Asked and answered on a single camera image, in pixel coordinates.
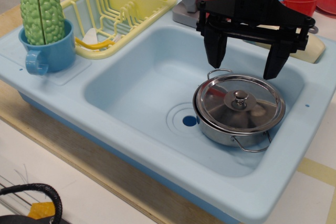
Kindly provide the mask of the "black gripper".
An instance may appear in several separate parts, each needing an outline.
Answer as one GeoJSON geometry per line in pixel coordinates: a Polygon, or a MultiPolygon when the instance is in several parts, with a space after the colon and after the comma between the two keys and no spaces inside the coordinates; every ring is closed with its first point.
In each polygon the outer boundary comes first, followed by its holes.
{"type": "Polygon", "coordinates": [[[308,31],[315,25],[313,18],[279,0],[204,0],[197,8],[197,31],[204,37],[208,63],[214,68],[221,66],[229,37],[269,44],[265,80],[278,76],[291,50],[305,50],[308,31]]]}

